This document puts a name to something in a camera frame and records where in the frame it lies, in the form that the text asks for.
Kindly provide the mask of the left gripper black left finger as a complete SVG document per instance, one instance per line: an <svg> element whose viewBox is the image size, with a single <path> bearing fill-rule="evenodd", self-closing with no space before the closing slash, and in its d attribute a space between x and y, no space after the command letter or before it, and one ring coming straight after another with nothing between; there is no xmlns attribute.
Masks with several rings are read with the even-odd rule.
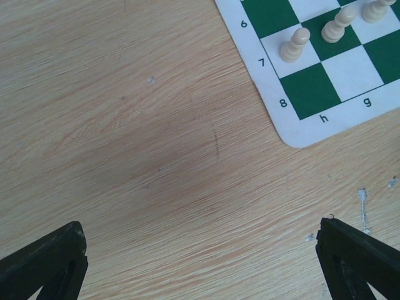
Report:
<svg viewBox="0 0 400 300"><path fill-rule="evenodd" d="M77 299L88 269L83 227L73 221L1 259L1 299Z"/></svg>

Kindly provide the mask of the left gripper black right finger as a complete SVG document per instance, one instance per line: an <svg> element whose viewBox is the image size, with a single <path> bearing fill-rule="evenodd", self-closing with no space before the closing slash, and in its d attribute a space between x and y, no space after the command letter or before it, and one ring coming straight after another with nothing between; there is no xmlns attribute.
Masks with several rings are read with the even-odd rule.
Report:
<svg viewBox="0 0 400 300"><path fill-rule="evenodd" d="M337 218L322 218L316 252L333 299L399 299L399 251Z"/></svg>

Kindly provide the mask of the green white chess board mat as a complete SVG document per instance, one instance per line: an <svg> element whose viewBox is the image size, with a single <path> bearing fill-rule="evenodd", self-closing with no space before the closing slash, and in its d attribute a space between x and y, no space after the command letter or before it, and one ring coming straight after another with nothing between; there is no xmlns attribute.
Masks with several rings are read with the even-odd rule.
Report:
<svg viewBox="0 0 400 300"><path fill-rule="evenodd" d="M399 2L368 23L368 1L217 1L216 6L282 141L304 148L399 107ZM321 37L344 7L356 18L336 43ZM310 40L294 62L281 46Z"/></svg>

